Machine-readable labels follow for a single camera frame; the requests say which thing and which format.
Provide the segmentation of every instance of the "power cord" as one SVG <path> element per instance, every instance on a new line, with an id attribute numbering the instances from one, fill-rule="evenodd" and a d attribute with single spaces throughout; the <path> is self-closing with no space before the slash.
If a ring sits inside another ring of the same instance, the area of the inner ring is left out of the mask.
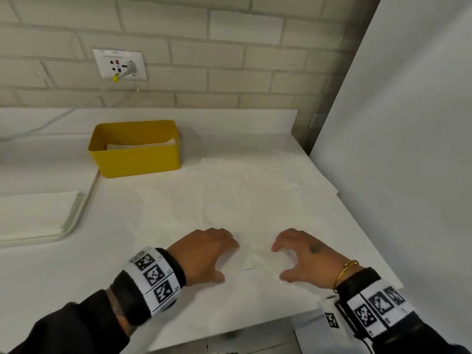
<path id="1" fill-rule="evenodd" d="M 110 82 L 109 85 L 107 85 L 105 88 L 100 90 L 95 97 L 89 99 L 85 103 L 82 103 L 79 106 L 76 106 L 74 108 L 71 108 L 71 109 L 65 111 L 64 113 L 59 114 L 57 117 L 54 117 L 53 119 L 47 121 L 46 123 L 44 123 L 43 125 L 41 125 L 37 128 L 30 129 L 30 130 L 27 130 L 26 132 L 22 132 L 22 133 L 16 133 L 16 134 L 12 134 L 12 135 L 9 135 L 9 136 L 0 137 L 0 142 L 8 142 L 10 140 L 14 140 L 14 139 L 17 139 L 17 138 L 21 138 L 23 136 L 27 136 L 31 133 L 38 132 L 39 130 L 43 130 L 44 128 L 47 128 L 51 124 L 56 123 L 58 120 L 66 117 L 67 115 L 69 115 L 72 112 L 76 111 L 77 109 L 85 107 L 87 104 L 89 104 L 92 101 L 96 100 L 99 96 L 101 96 L 103 93 L 105 93 L 112 85 L 114 85 L 115 83 L 118 83 L 120 81 L 121 77 L 124 77 L 124 76 L 129 75 L 129 74 L 136 73 L 136 64 L 134 64 L 134 62 L 131 62 L 131 61 L 128 62 L 127 66 L 128 67 L 127 67 L 127 70 L 125 72 L 115 74 L 115 76 L 113 77 L 113 81 Z"/>

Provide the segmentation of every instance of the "gold bracelet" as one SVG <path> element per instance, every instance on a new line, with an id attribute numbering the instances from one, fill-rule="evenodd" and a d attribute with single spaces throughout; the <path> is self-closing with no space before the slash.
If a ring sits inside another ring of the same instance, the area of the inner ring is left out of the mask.
<path id="1" fill-rule="evenodd" d="M 348 269 L 350 269 L 352 266 L 356 266 L 358 265 L 359 262 L 357 262 L 356 260 L 352 260 L 352 261 L 349 261 L 347 262 L 345 265 L 344 265 L 344 268 L 343 270 L 341 271 L 341 273 L 339 274 L 338 276 L 338 279 L 336 280 L 336 282 L 334 282 L 334 286 L 333 286 L 333 291 L 334 293 L 338 293 L 338 291 L 336 290 L 336 287 L 338 286 L 338 282 L 339 280 L 341 279 L 341 277 L 343 276 L 344 272 L 346 272 Z"/>

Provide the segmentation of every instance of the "white wall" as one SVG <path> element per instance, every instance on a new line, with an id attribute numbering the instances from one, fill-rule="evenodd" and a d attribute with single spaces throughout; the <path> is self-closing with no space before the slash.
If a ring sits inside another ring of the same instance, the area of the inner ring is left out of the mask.
<path id="1" fill-rule="evenodd" d="M 472 0 L 382 0 L 311 154 L 422 318 L 469 348 L 471 30 Z"/>

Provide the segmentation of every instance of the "left hand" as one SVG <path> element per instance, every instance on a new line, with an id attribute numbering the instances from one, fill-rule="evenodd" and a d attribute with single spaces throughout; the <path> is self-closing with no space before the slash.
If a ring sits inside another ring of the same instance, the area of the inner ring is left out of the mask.
<path id="1" fill-rule="evenodd" d="M 218 258 L 226 251 L 239 248 L 231 232 L 220 228 L 195 230 L 181 238 L 167 251 L 184 270 L 187 286 L 199 283 L 223 283 L 225 276 L 215 269 Z"/>

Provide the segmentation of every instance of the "wristband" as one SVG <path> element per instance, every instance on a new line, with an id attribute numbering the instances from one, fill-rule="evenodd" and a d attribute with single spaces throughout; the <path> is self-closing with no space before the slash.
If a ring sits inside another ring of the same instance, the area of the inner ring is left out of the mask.
<path id="1" fill-rule="evenodd" d="M 128 322 L 139 326 L 168 309 L 184 285 L 185 275 L 174 258 L 146 247 L 126 263 L 110 288 Z"/>
<path id="2" fill-rule="evenodd" d="M 371 339 L 414 311 L 413 306 L 386 280 L 377 280 L 346 303 Z"/>

